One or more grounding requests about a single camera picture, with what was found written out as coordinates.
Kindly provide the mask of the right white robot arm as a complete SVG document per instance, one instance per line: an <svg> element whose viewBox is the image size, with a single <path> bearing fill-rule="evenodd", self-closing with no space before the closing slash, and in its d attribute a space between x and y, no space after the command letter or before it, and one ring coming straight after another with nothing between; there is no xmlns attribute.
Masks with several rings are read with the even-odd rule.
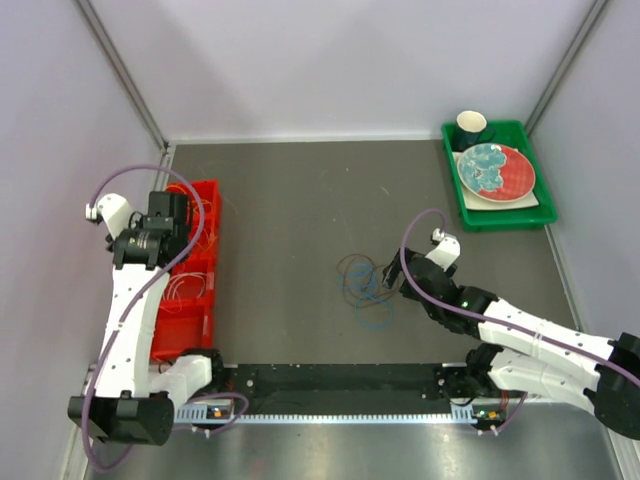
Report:
<svg viewBox="0 0 640 480"><path fill-rule="evenodd" d="M563 327L529 314L497 295L453 280L461 248L436 229L426 254L401 247L383 270L382 283L397 286L447 330L480 346L466 359L466 380L476 394L496 389L541 396L579 408L608 429L639 437L639 339L616 339Z"/></svg>

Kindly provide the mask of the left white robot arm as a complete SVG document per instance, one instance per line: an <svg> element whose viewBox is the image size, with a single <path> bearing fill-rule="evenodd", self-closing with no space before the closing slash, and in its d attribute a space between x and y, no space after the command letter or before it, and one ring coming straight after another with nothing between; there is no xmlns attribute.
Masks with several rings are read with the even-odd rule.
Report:
<svg viewBox="0 0 640 480"><path fill-rule="evenodd" d="M185 347L162 373L151 370L151 350L161 300L171 271L194 244L202 222L197 203L183 193L153 191L138 214L109 193L87 204L88 221L105 224L113 255L110 312L90 384L70 398L67 414L87 443L163 445L177 410L198 392L216 396L227 374L218 351Z"/></svg>

